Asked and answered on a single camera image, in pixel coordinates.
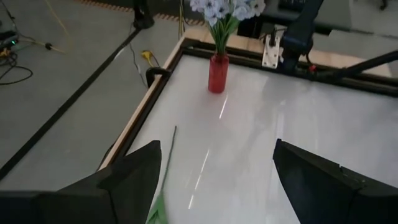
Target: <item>white table surface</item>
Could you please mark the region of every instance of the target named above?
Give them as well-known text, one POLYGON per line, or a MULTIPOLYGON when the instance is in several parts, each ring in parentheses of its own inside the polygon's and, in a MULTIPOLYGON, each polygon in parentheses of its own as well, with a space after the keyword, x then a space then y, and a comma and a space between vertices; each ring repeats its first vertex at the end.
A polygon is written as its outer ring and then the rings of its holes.
POLYGON ((158 139, 169 223, 299 223, 272 160, 275 140, 398 187, 398 99, 183 56, 129 153, 158 139))

